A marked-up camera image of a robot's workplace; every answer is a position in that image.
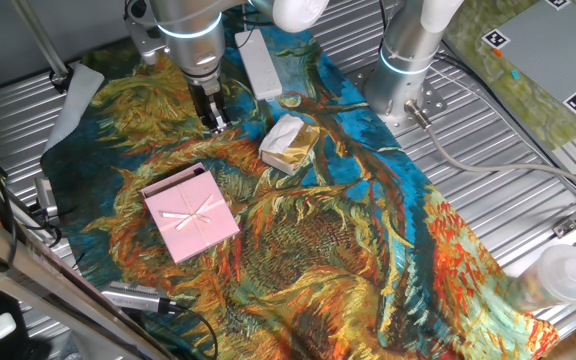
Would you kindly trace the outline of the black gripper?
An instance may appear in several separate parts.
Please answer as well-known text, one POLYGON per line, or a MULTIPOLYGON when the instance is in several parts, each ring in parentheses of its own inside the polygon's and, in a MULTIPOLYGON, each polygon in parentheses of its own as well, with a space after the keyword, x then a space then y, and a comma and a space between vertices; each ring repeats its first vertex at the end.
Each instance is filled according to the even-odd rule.
POLYGON ((197 115, 208 120, 212 134, 219 134, 231 126, 231 121, 224 109, 224 96, 219 80, 204 83, 191 83, 189 92, 194 102, 197 115))

